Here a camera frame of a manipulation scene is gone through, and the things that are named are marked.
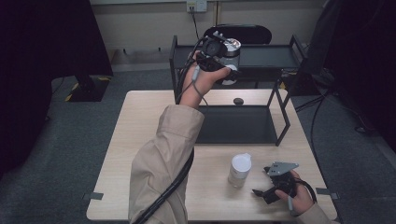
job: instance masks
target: beige wall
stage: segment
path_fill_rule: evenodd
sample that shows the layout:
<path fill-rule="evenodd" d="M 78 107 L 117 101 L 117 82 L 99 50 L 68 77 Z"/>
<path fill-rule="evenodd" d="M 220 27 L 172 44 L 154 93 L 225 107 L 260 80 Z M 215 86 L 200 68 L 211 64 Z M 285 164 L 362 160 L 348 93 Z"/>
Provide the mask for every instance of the beige wall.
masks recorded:
<path fill-rule="evenodd" d="M 251 23 L 266 26 L 273 33 L 272 44 L 286 44 L 292 34 L 308 43 L 324 0 L 222 2 L 219 23 Z M 198 35 L 215 24 L 214 2 L 206 13 L 195 14 Z M 169 49 L 173 35 L 179 44 L 197 40 L 186 3 L 93 5 L 102 37 L 108 49 Z"/>

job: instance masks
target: black chair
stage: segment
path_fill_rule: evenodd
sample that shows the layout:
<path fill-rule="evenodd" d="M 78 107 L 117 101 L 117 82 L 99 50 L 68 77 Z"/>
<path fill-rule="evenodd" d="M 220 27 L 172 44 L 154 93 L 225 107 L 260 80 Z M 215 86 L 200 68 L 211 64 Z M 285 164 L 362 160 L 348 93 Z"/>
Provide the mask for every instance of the black chair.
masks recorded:
<path fill-rule="evenodd" d="M 237 39 L 242 45 L 267 45 L 272 39 L 270 30 L 253 24 L 219 24 L 207 29 L 204 36 L 213 37 L 216 31 L 227 38 Z M 254 88 L 257 89 L 258 87 L 259 81 L 256 80 Z"/>

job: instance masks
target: paper cup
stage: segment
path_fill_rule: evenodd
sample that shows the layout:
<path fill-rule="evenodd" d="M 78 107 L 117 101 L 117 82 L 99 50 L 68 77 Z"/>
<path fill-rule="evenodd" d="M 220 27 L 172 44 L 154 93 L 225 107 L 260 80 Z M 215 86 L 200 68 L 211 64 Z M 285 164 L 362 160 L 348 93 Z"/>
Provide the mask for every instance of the paper cup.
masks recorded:
<path fill-rule="evenodd" d="M 230 184 L 236 188 L 243 187 L 250 168 L 251 159 L 249 154 L 245 153 L 234 156 L 231 162 L 230 173 L 228 175 L 228 181 Z"/>

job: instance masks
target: beige sleeve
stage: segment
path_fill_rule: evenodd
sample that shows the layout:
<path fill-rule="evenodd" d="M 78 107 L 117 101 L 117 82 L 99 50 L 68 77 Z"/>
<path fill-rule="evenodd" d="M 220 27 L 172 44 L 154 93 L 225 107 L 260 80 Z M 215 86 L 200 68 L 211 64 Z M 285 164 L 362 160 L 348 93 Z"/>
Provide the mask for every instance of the beige sleeve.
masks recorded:
<path fill-rule="evenodd" d="M 300 224 L 335 224 L 338 222 L 331 221 L 320 206 L 317 203 L 314 203 L 312 207 L 310 207 L 306 212 L 299 215 L 297 218 L 297 222 Z"/>
<path fill-rule="evenodd" d="M 204 115 L 184 105 L 169 105 L 156 135 L 132 162 L 129 219 L 133 223 L 169 187 L 189 158 Z M 187 177 L 147 223 L 187 223 Z"/>

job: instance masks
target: wooden tabletop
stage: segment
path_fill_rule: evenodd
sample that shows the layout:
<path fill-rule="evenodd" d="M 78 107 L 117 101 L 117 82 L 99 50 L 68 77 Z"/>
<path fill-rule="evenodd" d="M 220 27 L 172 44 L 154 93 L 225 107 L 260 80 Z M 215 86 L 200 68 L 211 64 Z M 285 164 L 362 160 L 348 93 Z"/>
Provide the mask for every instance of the wooden tabletop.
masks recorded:
<path fill-rule="evenodd" d="M 245 105 L 266 104 L 271 90 L 212 90 L 205 98 L 210 105 L 232 105 L 242 98 Z M 94 192 L 102 200 L 91 200 L 87 217 L 91 220 L 127 220 L 131 164 L 139 148 L 154 134 L 163 110 L 174 103 L 173 91 L 130 91 L 127 93 Z M 277 134 L 285 123 L 276 101 L 271 114 Z M 291 102 L 287 105 L 290 129 L 279 147 L 274 145 L 197 145 L 189 173 L 186 207 L 189 220 L 292 220 L 287 204 L 267 205 L 252 189 L 267 190 L 273 185 L 263 172 L 274 161 L 296 162 L 296 172 L 313 188 L 326 188 L 303 128 Z M 227 176 L 234 155 L 249 153 L 252 168 L 244 187 L 232 187 Z M 317 195 L 318 204 L 329 218 L 336 218 L 330 196 Z"/>

